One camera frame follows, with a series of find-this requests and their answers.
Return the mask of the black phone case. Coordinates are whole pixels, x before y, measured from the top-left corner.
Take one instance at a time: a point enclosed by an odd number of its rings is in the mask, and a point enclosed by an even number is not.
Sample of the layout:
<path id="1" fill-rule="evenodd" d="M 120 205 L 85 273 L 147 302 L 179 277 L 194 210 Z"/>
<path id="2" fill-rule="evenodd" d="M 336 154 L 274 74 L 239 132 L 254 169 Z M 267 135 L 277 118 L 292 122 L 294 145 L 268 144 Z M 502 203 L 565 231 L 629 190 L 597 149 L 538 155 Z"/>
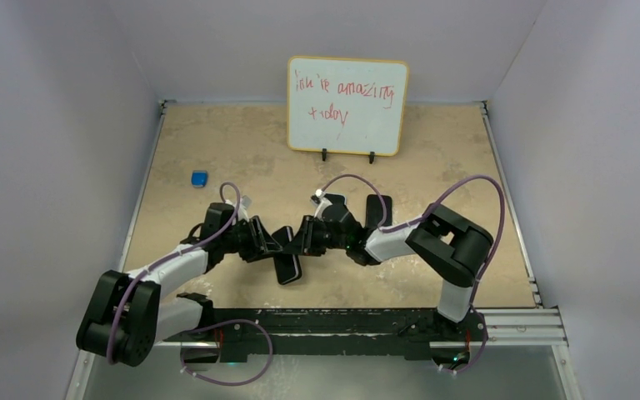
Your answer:
<path id="1" fill-rule="evenodd" d="M 284 248 L 293 239 L 293 229 L 290 226 L 281 227 L 272 234 L 272 237 Z M 280 285 L 293 283 L 302 277 L 303 270 L 297 254 L 280 252 L 275 254 L 272 259 L 277 282 Z"/>

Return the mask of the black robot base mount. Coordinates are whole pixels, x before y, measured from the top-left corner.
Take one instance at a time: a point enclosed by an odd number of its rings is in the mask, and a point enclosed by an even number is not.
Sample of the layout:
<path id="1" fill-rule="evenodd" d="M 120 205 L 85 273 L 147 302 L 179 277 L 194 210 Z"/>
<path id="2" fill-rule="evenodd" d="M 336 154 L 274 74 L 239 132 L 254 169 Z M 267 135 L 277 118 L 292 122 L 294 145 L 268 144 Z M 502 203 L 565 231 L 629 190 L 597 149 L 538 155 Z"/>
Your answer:
<path id="1" fill-rule="evenodd" d="M 397 356 L 454 368 L 487 340 L 479 312 L 451 322 L 431 307 L 217 308 L 212 332 L 180 332 L 172 343 L 220 344 L 224 363 L 250 355 Z"/>

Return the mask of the light blue phone case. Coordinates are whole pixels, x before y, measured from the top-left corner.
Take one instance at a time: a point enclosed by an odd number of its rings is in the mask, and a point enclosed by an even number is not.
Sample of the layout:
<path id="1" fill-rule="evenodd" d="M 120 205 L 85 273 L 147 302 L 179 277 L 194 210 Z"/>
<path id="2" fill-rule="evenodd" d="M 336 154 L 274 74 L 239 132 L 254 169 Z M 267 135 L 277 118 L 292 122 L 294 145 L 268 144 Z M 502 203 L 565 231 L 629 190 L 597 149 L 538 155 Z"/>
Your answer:
<path id="1" fill-rule="evenodd" d="M 347 199 L 342 194 L 326 192 L 324 196 L 331 204 L 347 204 Z"/>

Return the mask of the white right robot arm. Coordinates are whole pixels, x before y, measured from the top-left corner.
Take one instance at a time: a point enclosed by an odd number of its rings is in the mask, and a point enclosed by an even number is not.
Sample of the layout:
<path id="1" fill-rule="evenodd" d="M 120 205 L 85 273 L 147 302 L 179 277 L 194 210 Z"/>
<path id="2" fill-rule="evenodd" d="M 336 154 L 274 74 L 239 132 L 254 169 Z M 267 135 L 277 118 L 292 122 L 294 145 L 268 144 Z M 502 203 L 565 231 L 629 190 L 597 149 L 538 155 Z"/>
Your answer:
<path id="1" fill-rule="evenodd" d="M 494 244 L 487 230 L 443 205 L 417 224 L 381 230 L 362 226 L 345 205 L 332 204 L 317 216 L 305 216 L 283 252 L 321 257 L 338 249 L 362 266 L 419 256 L 442 279 L 434 327 L 441 337 L 454 339 L 467 328 L 478 274 Z"/>

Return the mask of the black smartphone with purple edge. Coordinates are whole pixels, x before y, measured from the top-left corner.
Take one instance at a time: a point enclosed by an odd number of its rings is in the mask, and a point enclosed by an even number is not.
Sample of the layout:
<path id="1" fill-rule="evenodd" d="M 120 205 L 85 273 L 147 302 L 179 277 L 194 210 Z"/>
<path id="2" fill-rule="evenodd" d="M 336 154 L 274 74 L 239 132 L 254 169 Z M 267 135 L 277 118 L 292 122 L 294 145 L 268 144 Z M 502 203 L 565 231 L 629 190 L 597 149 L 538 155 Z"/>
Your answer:
<path id="1" fill-rule="evenodd" d="M 365 204 L 365 227 L 389 227 L 393 224 L 393 199 L 388 195 L 369 194 Z"/>

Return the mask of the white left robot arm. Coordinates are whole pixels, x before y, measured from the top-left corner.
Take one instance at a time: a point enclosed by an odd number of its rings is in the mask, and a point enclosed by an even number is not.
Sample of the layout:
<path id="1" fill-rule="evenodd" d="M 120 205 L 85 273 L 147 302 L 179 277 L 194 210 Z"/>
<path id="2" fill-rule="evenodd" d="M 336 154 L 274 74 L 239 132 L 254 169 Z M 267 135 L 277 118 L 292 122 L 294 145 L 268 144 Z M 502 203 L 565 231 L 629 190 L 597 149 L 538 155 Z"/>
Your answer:
<path id="1" fill-rule="evenodd" d="M 208 296 L 184 292 L 168 304 L 162 300 L 212 271 L 228 254 L 252 263 L 282 251 L 260 217 L 244 217 L 242 211 L 241 206 L 214 202 L 169 254 L 130 272 L 106 271 L 77 330 L 77 348 L 111 364 L 136 367 L 154 344 L 178 334 L 196 341 L 210 338 L 216 318 Z"/>

